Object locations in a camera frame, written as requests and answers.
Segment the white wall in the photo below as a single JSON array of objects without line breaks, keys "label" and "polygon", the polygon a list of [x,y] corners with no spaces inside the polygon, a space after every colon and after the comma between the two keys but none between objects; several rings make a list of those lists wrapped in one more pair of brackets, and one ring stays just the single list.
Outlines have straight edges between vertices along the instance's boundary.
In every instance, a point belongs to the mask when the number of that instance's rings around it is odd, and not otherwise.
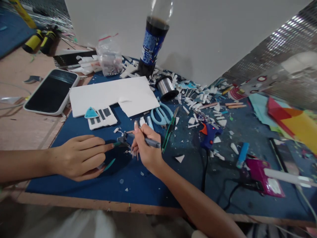
[{"label": "white wall", "polygon": [[[150,0],[65,0],[77,40],[95,46],[119,33],[123,55],[139,58]],[[296,15],[310,0],[175,0],[158,65],[207,85]]]}]

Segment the plastic bag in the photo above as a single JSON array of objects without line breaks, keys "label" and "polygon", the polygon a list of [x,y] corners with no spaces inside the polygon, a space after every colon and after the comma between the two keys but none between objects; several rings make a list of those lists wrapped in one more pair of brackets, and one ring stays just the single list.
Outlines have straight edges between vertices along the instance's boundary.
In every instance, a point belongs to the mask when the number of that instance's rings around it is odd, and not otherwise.
[{"label": "plastic bag", "polygon": [[96,52],[104,76],[119,74],[122,70],[122,54],[116,36],[103,35],[98,41]]}]

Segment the table edge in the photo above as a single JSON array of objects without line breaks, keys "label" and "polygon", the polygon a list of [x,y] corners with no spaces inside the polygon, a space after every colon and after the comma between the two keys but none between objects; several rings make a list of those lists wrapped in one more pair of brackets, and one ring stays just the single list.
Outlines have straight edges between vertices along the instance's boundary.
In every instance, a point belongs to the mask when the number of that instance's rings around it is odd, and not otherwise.
[{"label": "table edge", "polygon": [[[87,198],[64,197],[56,195],[46,195],[39,193],[22,192],[17,198],[19,203],[44,205],[44,206],[59,206],[73,207],[93,210],[106,210],[116,212],[131,212],[143,213],[150,215],[166,215],[166,216],[181,216],[187,217],[185,211],[179,208],[160,207],[152,205],[143,205],[135,203],[112,202],[103,200],[94,200]],[[290,225],[300,227],[316,227],[316,223],[312,221],[280,219],[263,216],[250,216],[244,214],[228,214],[236,222],[248,223],[265,223],[275,225]]]}]

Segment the wooden table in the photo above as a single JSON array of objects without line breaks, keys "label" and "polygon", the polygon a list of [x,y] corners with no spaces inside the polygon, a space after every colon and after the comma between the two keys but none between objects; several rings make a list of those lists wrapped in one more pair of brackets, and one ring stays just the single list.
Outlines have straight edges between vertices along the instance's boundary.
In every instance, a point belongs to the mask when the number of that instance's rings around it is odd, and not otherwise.
[{"label": "wooden table", "polygon": [[[73,43],[67,43],[60,41],[58,50],[67,48],[72,49],[71,47],[77,50],[83,49]],[[2,73],[1,81],[23,87],[33,92],[38,86],[38,83],[25,84],[23,81],[28,79],[30,75],[45,77],[47,73],[54,68],[54,62],[51,57],[43,54],[37,54],[34,61],[31,60],[32,56],[26,53],[22,48],[15,50],[10,55],[0,60],[0,72]],[[82,83],[86,84],[90,79],[91,76],[85,79]],[[0,95],[4,92],[6,92],[6,95],[8,95],[9,92],[9,95],[11,96],[21,96],[21,92],[24,93],[23,95],[26,95],[26,92],[22,90],[17,91],[14,87],[10,87],[10,89],[4,88],[1,85]],[[0,150],[49,148],[63,125],[61,120],[61,116],[54,117],[39,115],[27,112],[23,110],[22,107],[0,110]],[[29,181],[24,181],[16,185],[6,187],[0,194],[0,199],[3,199],[5,196],[12,196],[16,201],[27,204],[102,209],[108,211],[135,212],[154,215],[186,216],[182,209],[176,208],[27,193],[25,192],[25,188],[28,183]],[[315,223],[313,222],[301,220],[278,219],[241,214],[229,215],[235,221],[241,222],[262,222],[302,227],[315,226]]]}]

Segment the metal mesh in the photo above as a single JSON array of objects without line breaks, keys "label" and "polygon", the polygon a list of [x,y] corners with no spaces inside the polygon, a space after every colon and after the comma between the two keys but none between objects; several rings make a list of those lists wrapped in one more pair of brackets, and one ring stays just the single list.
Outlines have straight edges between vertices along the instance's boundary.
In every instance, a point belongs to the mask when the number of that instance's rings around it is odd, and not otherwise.
[{"label": "metal mesh", "polygon": [[[317,0],[283,24],[223,74],[237,85],[304,51],[317,52]],[[288,79],[265,92],[291,105],[317,110],[317,72]]]},{"label": "metal mesh", "polygon": [[[56,25],[68,36],[75,36],[64,0],[20,0],[20,3],[38,25]],[[10,3],[0,1],[0,6],[17,13]]]}]

